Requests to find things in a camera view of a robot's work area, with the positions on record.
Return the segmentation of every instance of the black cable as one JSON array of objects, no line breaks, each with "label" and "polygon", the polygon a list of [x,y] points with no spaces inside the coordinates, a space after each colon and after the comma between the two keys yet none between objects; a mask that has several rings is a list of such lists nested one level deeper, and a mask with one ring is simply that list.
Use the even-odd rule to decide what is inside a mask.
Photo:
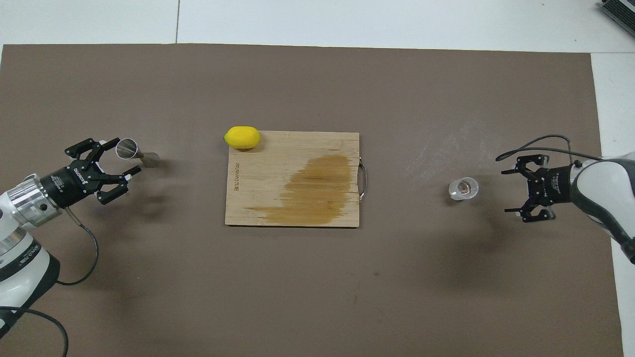
[{"label": "black cable", "polygon": [[0,306],[0,310],[17,311],[19,313],[30,313],[30,314],[43,317],[47,319],[48,321],[54,323],[55,326],[57,326],[57,328],[60,329],[60,332],[62,333],[62,337],[64,338],[64,352],[62,352],[62,357],[66,357],[66,354],[68,354],[69,352],[69,336],[66,334],[66,329],[64,328],[64,326],[62,326],[62,324],[59,321],[57,321],[55,318],[45,313],[41,313],[38,310],[27,309],[25,307]]},{"label": "black cable", "polygon": [[[539,140],[542,140],[542,139],[545,139],[545,138],[552,138],[552,137],[554,137],[554,138],[563,138],[563,139],[565,139],[565,140],[566,140],[566,142],[567,142],[567,146],[568,146],[569,150],[554,149],[554,148],[552,148],[552,147],[529,147],[529,145],[532,145],[532,144],[533,144],[533,143],[535,143],[536,141],[539,141]],[[498,156],[496,157],[496,161],[501,161],[501,160],[507,159],[507,158],[509,158],[510,156],[512,156],[512,155],[514,155],[515,153],[520,152],[520,151],[531,151],[531,150],[554,151],[554,152],[561,152],[561,153],[563,153],[563,154],[569,154],[569,162],[570,162],[570,163],[573,163],[573,158],[572,158],[572,155],[573,155],[573,156],[580,156],[581,158],[586,158],[586,159],[591,159],[591,160],[598,160],[598,161],[602,160],[601,158],[597,158],[597,157],[595,157],[595,156],[586,155],[586,154],[581,154],[581,153],[579,153],[579,152],[571,151],[571,140],[569,140],[569,138],[567,138],[567,137],[566,137],[566,136],[564,136],[564,135],[559,135],[559,134],[550,134],[550,135],[545,135],[545,136],[543,136],[543,137],[536,138],[536,139],[534,139],[534,140],[532,140],[532,141],[528,142],[527,144],[525,144],[525,145],[523,145],[523,146],[519,147],[518,149],[515,149],[515,150],[511,150],[511,151],[504,152],[504,153],[502,153],[501,155],[498,155]]]},{"label": "black cable", "polygon": [[95,270],[95,267],[97,266],[97,261],[99,260],[99,245],[97,244],[97,238],[95,237],[95,235],[90,231],[90,229],[88,229],[86,226],[84,226],[79,219],[77,219],[77,217],[75,217],[75,215],[73,214],[73,212],[70,210],[70,208],[66,208],[66,213],[68,213],[70,215],[70,217],[73,219],[73,221],[79,226],[82,227],[87,233],[88,235],[93,238],[93,244],[95,245],[95,259],[93,260],[93,265],[90,267],[90,269],[88,270],[88,273],[86,273],[86,275],[84,275],[83,278],[81,278],[80,280],[77,281],[73,281],[72,283],[65,283],[63,281],[57,281],[57,283],[59,285],[64,285],[64,286],[71,286],[71,285],[77,285],[81,282],[83,282],[84,280],[88,279],[88,277],[93,274],[93,271]]}]

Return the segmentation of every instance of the logo on robot arm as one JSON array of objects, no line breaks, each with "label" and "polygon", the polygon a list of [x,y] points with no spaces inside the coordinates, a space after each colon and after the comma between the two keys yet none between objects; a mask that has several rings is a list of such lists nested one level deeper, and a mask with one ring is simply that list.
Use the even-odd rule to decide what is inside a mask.
[{"label": "logo on robot arm", "polygon": [[77,168],[74,168],[73,171],[75,172],[75,175],[77,175],[77,177],[79,177],[79,180],[81,181],[82,185],[85,185],[88,183],[88,181],[86,181],[84,179],[84,177],[81,175],[81,173],[79,172],[79,170]]},{"label": "logo on robot arm", "polygon": [[29,248],[29,250],[27,250],[24,254],[22,254],[22,259],[20,260],[20,266],[25,265],[26,263],[28,263],[31,258],[33,258],[33,256],[40,251],[40,249],[42,249],[41,245],[35,245]]}]

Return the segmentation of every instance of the clear glass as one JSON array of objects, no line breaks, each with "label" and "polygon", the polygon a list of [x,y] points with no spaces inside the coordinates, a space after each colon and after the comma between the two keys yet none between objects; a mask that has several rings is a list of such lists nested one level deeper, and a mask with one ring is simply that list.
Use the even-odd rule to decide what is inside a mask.
[{"label": "clear glass", "polygon": [[448,192],[455,201],[471,199],[478,193],[478,182],[471,177],[464,177],[452,182]]}]

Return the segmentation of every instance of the white floor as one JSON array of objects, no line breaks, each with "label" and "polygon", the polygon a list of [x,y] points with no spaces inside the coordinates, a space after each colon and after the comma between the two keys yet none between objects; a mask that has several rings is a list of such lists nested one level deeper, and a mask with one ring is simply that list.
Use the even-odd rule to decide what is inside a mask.
[{"label": "white floor", "polygon": [[[616,155],[635,151],[635,100],[629,95],[635,93],[635,38],[603,15],[599,3],[0,0],[0,44],[178,42],[589,52],[602,151]],[[624,354],[635,357],[635,266],[615,244],[613,260]]]}]

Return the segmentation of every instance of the brown table mat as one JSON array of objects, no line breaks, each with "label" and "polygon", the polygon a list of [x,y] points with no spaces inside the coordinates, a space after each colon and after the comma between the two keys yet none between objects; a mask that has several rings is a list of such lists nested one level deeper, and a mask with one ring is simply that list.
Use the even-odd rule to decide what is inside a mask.
[{"label": "brown table mat", "polygon": [[[225,226],[234,125],[359,132],[360,228]],[[622,354],[609,238],[572,205],[535,224],[504,213],[526,184],[493,160],[548,133],[600,153],[588,54],[6,45],[0,133],[0,191],[88,137],[161,155],[129,196],[73,207],[99,238],[97,270],[34,304],[66,326],[69,356]],[[452,202],[465,175],[481,191]],[[90,265],[67,217],[33,234],[62,279]],[[36,316],[0,342],[3,356],[60,351]]]}]

